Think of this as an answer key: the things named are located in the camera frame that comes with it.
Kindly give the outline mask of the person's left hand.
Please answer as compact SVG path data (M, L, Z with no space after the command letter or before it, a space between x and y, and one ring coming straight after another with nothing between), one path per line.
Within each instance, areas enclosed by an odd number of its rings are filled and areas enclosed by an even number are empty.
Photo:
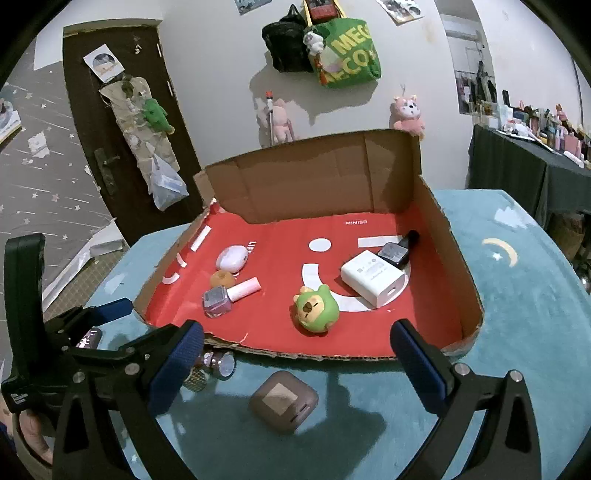
M43 436L42 422L30 411L13 414L1 398L1 426L14 442L17 456L23 463L51 468L53 451Z

